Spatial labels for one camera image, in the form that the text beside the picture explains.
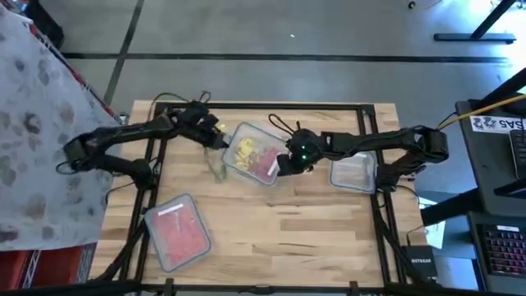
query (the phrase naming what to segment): gray cloth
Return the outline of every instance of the gray cloth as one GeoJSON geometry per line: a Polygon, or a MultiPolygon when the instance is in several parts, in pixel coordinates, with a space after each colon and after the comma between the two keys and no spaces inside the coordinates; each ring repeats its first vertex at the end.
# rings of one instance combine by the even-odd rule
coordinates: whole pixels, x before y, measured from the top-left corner
{"type": "Polygon", "coordinates": [[[28,25],[0,5],[0,251],[97,241],[113,176],[67,176],[55,166],[74,136],[115,125],[28,25]]]}

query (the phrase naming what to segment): gray floor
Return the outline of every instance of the gray floor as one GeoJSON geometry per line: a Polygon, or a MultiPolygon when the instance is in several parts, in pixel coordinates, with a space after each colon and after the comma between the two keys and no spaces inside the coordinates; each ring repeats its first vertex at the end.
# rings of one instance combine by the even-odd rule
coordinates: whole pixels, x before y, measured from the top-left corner
{"type": "MultiPolygon", "coordinates": [[[[63,26],[62,51],[69,53],[119,53],[136,5],[40,1],[63,26]]],[[[437,43],[434,33],[470,32],[491,11],[490,0],[437,1],[417,0],[410,11],[406,0],[145,0],[129,52],[502,57],[510,63],[126,60],[111,106],[129,112],[133,100],[163,91],[195,97],[209,90],[220,100],[392,102],[403,126],[434,127],[456,101],[482,98],[526,65],[526,10],[510,9],[491,29],[515,33],[515,44],[437,43]]],[[[103,97],[116,61],[70,62],[103,97]]],[[[474,186],[459,127],[446,132],[450,160],[417,179],[418,191],[438,201],[450,196],[443,192],[474,186]]],[[[446,232],[462,236],[462,219],[448,222],[446,232]]],[[[473,288],[472,280],[467,286],[455,281],[470,272],[465,261],[450,258],[473,256],[469,247],[459,249],[438,254],[442,280],[473,288]]]]}

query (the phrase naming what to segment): yellow cable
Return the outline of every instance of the yellow cable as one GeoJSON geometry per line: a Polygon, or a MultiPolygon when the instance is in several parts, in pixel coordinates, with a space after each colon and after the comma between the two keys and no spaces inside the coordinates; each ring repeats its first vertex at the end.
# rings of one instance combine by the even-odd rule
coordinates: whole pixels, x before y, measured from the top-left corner
{"type": "Polygon", "coordinates": [[[526,99],[526,95],[517,95],[517,96],[515,96],[513,98],[505,99],[505,100],[503,100],[501,102],[491,104],[491,105],[489,105],[487,107],[480,108],[480,109],[474,110],[474,111],[466,113],[466,114],[462,114],[460,116],[457,116],[455,118],[452,118],[450,120],[447,120],[447,121],[443,122],[441,125],[436,127],[436,129],[437,130],[441,130],[442,128],[449,126],[451,123],[458,122],[460,119],[464,119],[464,118],[467,118],[469,116],[473,116],[473,115],[477,115],[477,114],[480,114],[480,113],[484,113],[484,112],[486,112],[488,110],[495,109],[497,107],[504,106],[505,104],[513,103],[513,102],[516,102],[516,101],[521,100],[521,99],[526,99]]]}

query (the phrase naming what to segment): keyboard keys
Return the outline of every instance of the keyboard keys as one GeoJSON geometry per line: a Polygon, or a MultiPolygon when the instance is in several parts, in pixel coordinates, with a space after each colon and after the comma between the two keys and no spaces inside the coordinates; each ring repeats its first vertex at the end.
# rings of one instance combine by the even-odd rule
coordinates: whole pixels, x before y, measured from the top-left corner
{"type": "MultiPolygon", "coordinates": [[[[526,153],[526,146],[521,148],[526,153]]],[[[490,271],[501,275],[526,276],[526,234],[495,230],[493,227],[482,232],[485,236],[482,242],[491,259],[487,263],[490,271]]]]}

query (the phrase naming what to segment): empty plastic container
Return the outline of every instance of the empty plastic container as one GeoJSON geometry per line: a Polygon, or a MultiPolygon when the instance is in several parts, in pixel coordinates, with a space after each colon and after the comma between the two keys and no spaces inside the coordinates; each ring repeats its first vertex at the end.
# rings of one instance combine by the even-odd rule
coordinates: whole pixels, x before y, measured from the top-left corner
{"type": "Polygon", "coordinates": [[[194,262],[212,248],[210,236],[189,194],[148,210],[145,222],[159,263],[166,272],[194,262]]]}
{"type": "Polygon", "coordinates": [[[223,162],[242,176],[272,186],[279,171],[276,157],[287,154],[285,141],[250,123],[240,123],[232,135],[223,162]]]}
{"type": "Polygon", "coordinates": [[[353,157],[332,161],[330,183],[356,192],[376,190],[376,157],[373,152],[359,152],[353,157]]]}

